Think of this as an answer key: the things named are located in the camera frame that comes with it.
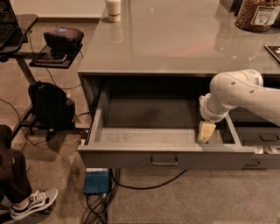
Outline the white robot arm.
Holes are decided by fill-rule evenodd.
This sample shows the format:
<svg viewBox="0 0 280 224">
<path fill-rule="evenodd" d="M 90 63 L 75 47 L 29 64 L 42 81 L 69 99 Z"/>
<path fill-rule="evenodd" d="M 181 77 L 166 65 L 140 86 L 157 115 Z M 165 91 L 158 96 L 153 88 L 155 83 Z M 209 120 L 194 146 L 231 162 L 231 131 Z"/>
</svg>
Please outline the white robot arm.
<svg viewBox="0 0 280 224">
<path fill-rule="evenodd" d="M 206 143 L 216 123 L 230 110 L 244 108 L 261 118 L 280 125 L 280 90 L 263 85 L 262 75 L 254 69 L 216 74 L 209 84 L 210 92 L 199 97 L 198 142 Z"/>
</svg>

